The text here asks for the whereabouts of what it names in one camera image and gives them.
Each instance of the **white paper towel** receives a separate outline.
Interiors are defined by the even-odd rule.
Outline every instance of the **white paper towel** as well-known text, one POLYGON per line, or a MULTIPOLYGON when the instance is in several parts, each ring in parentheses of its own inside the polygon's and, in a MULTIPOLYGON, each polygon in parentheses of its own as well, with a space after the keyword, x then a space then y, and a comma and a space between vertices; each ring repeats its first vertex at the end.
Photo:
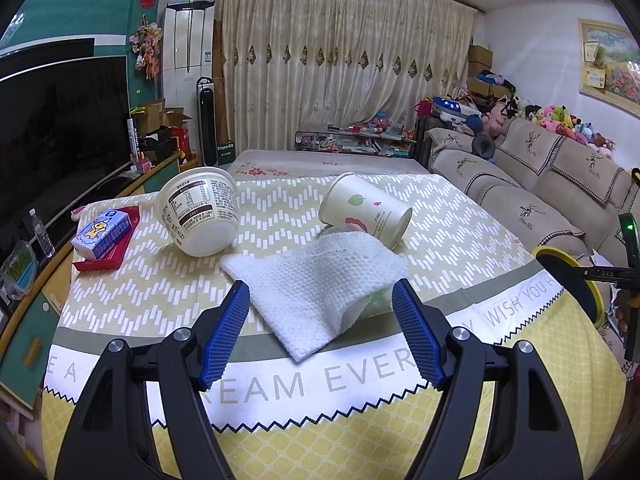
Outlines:
POLYGON ((262 259, 228 254, 220 267, 249 286, 251 302, 296 361, 347 330, 370 294, 408 273, 402 256, 362 232, 325 235, 262 259))

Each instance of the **white instant noodle bowl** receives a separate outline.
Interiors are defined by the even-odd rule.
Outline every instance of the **white instant noodle bowl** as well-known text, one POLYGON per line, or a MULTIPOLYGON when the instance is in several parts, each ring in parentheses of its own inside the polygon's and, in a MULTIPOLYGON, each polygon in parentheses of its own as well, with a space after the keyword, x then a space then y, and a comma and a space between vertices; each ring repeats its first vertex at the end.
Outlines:
POLYGON ((409 226, 414 210, 353 173, 343 173, 322 200, 324 224, 356 224, 393 249, 409 226))
POLYGON ((236 181, 219 168, 187 170, 162 186, 155 213, 185 253, 211 256, 238 236, 236 181))

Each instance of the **water bottle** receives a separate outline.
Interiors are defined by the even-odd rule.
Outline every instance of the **water bottle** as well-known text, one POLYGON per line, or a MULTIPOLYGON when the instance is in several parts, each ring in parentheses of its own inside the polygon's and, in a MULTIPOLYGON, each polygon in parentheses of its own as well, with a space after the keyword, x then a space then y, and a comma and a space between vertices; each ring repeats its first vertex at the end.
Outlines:
POLYGON ((47 258, 52 257, 53 254, 56 252, 56 248, 51 243, 51 238, 49 238, 49 235, 47 234, 47 230, 44 228, 44 224, 42 223, 42 220, 40 220, 36 216, 35 209, 32 209, 31 211, 29 211, 29 214, 31 215, 31 222, 33 223, 33 231, 36 233, 36 238, 38 239, 38 243, 42 248, 42 252, 47 258))

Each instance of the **framed painting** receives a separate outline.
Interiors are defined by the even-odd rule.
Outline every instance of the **framed painting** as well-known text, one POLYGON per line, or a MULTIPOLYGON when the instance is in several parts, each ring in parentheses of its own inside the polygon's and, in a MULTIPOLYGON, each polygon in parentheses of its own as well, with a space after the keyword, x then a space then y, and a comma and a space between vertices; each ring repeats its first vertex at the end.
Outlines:
POLYGON ((580 93, 595 97, 640 118, 640 48, 626 27, 578 20, 580 93), (585 43, 598 42, 594 62, 586 62, 585 43), (590 68, 604 71, 604 87, 596 88, 590 68))

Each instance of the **silver screw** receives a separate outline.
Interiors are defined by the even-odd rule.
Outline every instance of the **silver screw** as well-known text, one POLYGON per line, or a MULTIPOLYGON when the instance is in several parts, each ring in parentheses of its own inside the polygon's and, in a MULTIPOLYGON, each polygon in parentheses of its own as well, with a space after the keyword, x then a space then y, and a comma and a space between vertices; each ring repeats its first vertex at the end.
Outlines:
POLYGON ((457 326, 453 329, 453 337, 455 337, 458 341, 466 341, 470 336, 471 334, 466 328, 457 326))
POLYGON ((529 341, 518 341, 518 350, 525 354, 530 354, 533 352, 533 345, 529 341))
POLYGON ((187 341, 191 337, 191 330, 188 328, 179 328, 174 332, 174 339, 176 341, 187 341))
POLYGON ((123 346, 124 341, 122 339, 114 339, 109 343, 109 352, 119 352, 123 346))

